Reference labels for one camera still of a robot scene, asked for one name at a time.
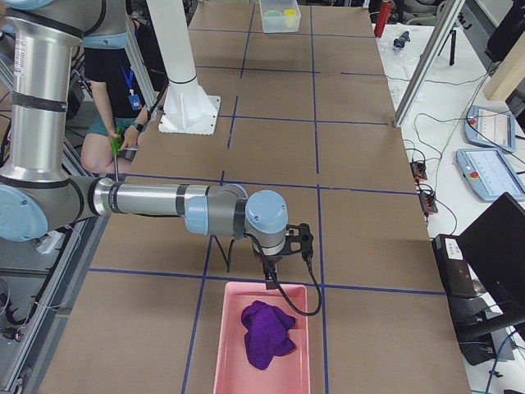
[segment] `red cylinder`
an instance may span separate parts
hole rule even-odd
[[[380,38],[383,35],[383,30],[385,29],[386,22],[390,16],[390,9],[392,8],[391,0],[383,0],[381,8],[379,9],[379,16],[376,21],[376,29],[374,29],[374,35]]]

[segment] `black monitor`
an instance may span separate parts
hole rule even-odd
[[[460,341],[514,326],[525,339],[525,209],[502,194],[457,239],[482,285],[504,312],[501,316],[457,327]]]

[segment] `pink bin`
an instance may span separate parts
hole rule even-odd
[[[292,302],[307,310],[306,287],[282,285]],[[281,308],[294,316],[295,327],[288,331],[297,349],[284,357],[274,357],[270,366],[261,371],[246,357],[240,314],[255,300]],[[222,307],[221,338],[215,372],[214,394],[309,394],[310,363],[308,361],[308,321],[296,314],[278,290],[267,291],[263,283],[229,282],[226,284]]]

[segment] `purple cloth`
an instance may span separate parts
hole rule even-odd
[[[295,318],[262,301],[254,301],[240,315],[248,329],[244,335],[248,361],[257,369],[266,369],[274,355],[287,355],[295,349],[288,338],[288,330],[295,325]]]

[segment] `black shirt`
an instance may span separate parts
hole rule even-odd
[[[157,39],[153,31],[146,25],[139,25],[137,42],[140,52],[148,68],[149,78],[156,91],[161,90],[164,81],[164,64]],[[87,79],[96,82],[106,82],[109,101],[112,105],[114,117],[137,117],[139,111],[134,111],[131,107],[128,96],[130,90],[126,83],[126,78],[122,72],[121,65],[125,73],[130,74],[130,61],[126,56],[125,49],[92,49],[86,48],[84,75]],[[133,78],[133,89],[135,94],[140,97],[140,102],[144,105],[144,97],[140,92],[136,77]]]

